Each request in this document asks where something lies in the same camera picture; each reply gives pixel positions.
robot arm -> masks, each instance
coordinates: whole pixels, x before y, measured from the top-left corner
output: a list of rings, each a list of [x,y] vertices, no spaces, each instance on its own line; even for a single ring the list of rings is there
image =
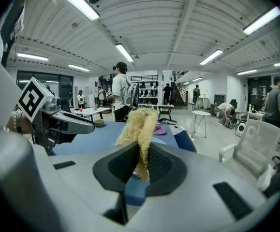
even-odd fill
[[[31,122],[31,131],[36,143],[49,153],[59,135],[88,134],[94,131],[92,121],[72,113],[62,111],[60,98],[53,96],[42,83],[32,77],[23,89],[18,106]],[[49,128],[43,128],[42,119],[47,116]]]

person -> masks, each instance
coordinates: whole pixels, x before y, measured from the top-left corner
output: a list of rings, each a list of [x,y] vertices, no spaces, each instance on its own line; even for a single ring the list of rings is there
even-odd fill
[[[267,93],[266,93],[266,97],[265,97],[265,108],[264,108],[264,112],[265,112],[265,109],[266,109],[266,106],[267,106],[267,101],[269,100],[269,94],[272,90],[272,86],[270,86],[268,89],[267,89]]]
[[[273,79],[273,89],[267,98],[264,122],[280,128],[280,77]]]
[[[227,120],[231,119],[231,116],[235,113],[236,110],[236,104],[230,104],[230,103],[222,103],[218,106],[220,116],[222,116],[221,121],[219,124],[223,126]]]
[[[48,89],[49,92],[51,92],[53,94],[53,96],[55,96],[54,91],[51,90],[51,87],[49,85],[46,85],[46,88]]]
[[[104,95],[103,95],[103,89],[100,86],[98,87],[98,95],[100,100],[100,106],[103,106]]]
[[[112,94],[107,96],[109,100],[115,99],[115,121],[127,122],[130,107],[124,104],[124,96],[128,90],[128,83],[131,80],[126,76],[127,65],[124,62],[118,62],[113,67],[116,76],[113,78]]]
[[[78,102],[78,108],[84,108],[85,107],[85,95],[83,95],[82,90],[80,90],[78,92],[77,102]]]
[[[170,84],[167,83],[166,86],[164,87],[163,91],[164,91],[163,104],[167,105],[170,100],[170,92],[174,91],[174,90],[170,87]]]
[[[197,109],[198,108],[198,103],[199,103],[199,97],[200,97],[199,85],[196,85],[196,87],[193,89],[192,93],[193,93],[192,102],[193,102],[194,108]]]

loofah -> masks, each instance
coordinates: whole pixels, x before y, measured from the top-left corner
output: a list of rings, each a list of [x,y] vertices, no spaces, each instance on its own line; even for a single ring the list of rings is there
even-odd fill
[[[138,142],[140,146],[139,163],[136,167],[139,177],[148,181],[147,156],[151,138],[157,123],[157,112],[150,108],[138,108],[128,115],[126,126],[116,144]]]

staircase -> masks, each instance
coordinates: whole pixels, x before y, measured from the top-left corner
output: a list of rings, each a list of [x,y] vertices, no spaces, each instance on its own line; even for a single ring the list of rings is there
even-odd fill
[[[186,92],[180,84],[176,86],[174,82],[171,83],[171,88],[175,92],[171,92],[171,100],[175,101],[176,106],[186,106]]]

backpack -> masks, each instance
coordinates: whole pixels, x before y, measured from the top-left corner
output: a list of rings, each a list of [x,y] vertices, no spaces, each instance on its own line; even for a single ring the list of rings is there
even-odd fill
[[[193,96],[198,97],[198,91],[195,88],[193,89]]]
[[[132,83],[126,78],[128,88],[124,96],[124,104],[130,108],[138,107],[139,103],[139,84]]]

